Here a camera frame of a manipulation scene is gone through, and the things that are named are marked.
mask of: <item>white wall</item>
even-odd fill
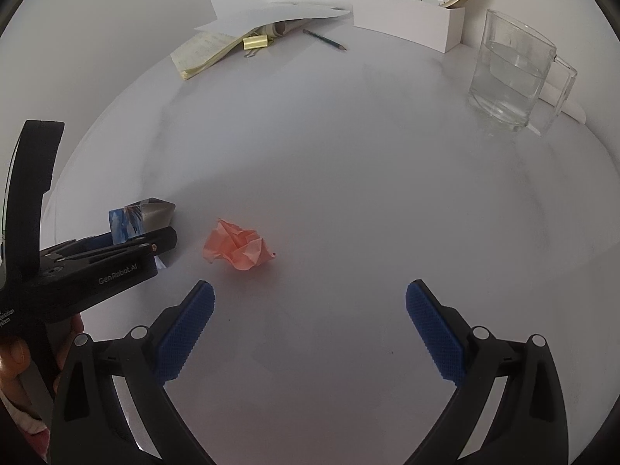
[[[579,72],[571,96],[620,163],[620,43],[594,0],[469,0],[463,43],[480,46],[486,9],[531,25]]]
[[[55,177],[125,87],[215,18],[209,0],[25,0],[0,37],[0,180],[26,119],[66,123]]]

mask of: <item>pink crumpled paper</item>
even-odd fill
[[[256,231],[218,219],[218,227],[212,230],[202,256],[211,264],[217,258],[223,258],[240,271],[247,271],[275,258],[265,240]]]

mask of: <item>white table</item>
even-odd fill
[[[93,125],[42,244],[104,233],[108,210],[150,196],[176,203],[179,243],[160,275],[86,312],[88,332],[148,325],[206,279],[215,314],[166,389],[217,463],[400,465],[454,389],[405,312],[420,277],[471,325],[546,336],[576,456],[620,391],[607,151],[564,115],[544,138],[491,128],[466,100],[472,49],[314,28],[349,51],[296,33],[187,82],[166,58]],[[207,264],[217,217],[277,259]]]

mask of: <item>finger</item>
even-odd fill
[[[15,405],[29,407],[30,399],[18,375],[30,365],[30,350],[25,341],[14,339],[0,344],[0,389]]]
[[[56,362],[58,363],[58,368],[60,370],[64,369],[64,363],[67,361],[67,355],[69,355],[69,350],[71,349],[71,344],[73,340],[76,338],[77,333],[74,330],[69,332],[69,335],[58,348],[58,352],[56,353]]]
[[[79,314],[71,319],[71,330],[76,334],[81,334],[84,331],[84,322]]]

